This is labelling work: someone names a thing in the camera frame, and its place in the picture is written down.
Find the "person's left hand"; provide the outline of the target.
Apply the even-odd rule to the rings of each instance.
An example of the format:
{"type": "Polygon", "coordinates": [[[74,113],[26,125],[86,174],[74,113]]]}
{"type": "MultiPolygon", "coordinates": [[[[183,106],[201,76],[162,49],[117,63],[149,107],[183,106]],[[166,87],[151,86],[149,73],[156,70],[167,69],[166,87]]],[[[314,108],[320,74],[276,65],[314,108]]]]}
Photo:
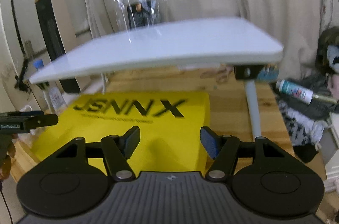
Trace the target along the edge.
{"type": "Polygon", "coordinates": [[[17,138],[17,134],[1,134],[1,180],[10,175],[11,159],[15,156],[13,140],[17,138]]]}

